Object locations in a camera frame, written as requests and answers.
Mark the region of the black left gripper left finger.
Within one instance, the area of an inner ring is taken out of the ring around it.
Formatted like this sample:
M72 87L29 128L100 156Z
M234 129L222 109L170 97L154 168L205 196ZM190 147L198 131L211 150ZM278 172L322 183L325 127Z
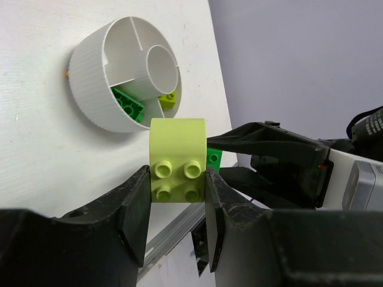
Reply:
M64 216L1 210L2 286L135 286L144 264L150 169Z

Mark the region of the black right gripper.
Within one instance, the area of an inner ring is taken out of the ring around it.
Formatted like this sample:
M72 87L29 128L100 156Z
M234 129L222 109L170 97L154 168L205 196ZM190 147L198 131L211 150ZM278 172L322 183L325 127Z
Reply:
M319 139L298 135L279 125L247 123L207 139L209 148L252 155L251 166L225 167L220 176L239 192L271 209L320 208L333 170L331 149L382 161L382 135Z

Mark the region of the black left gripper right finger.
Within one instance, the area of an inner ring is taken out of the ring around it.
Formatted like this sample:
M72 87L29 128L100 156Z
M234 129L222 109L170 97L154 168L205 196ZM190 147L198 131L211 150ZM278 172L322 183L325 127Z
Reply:
M205 174L217 286L381 286L382 213L262 209Z

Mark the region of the dark green lego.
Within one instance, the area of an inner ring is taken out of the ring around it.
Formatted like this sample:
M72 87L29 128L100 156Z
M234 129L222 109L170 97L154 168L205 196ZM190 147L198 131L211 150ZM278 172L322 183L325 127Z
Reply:
M217 172L220 171L222 150L215 148L207 148L206 153L206 166L215 169Z

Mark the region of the pale green curved lego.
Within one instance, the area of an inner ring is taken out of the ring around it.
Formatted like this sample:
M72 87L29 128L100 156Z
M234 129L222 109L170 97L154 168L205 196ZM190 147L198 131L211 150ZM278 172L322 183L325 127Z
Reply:
M152 202L203 202L206 156L203 118L153 118L149 139Z

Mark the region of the lime green lego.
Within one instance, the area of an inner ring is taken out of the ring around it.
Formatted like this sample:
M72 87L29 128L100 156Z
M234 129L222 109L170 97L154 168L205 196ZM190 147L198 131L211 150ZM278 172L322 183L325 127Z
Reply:
M172 109L177 102L176 91L174 90L170 94L164 94L163 96L160 96L158 100L160 102L162 109L164 110Z

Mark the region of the dark green lego plate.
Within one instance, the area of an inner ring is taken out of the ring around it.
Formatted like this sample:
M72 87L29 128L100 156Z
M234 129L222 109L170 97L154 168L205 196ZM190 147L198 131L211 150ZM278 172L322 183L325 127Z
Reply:
M141 123L145 106L119 88L112 87L111 91L124 112L137 123Z

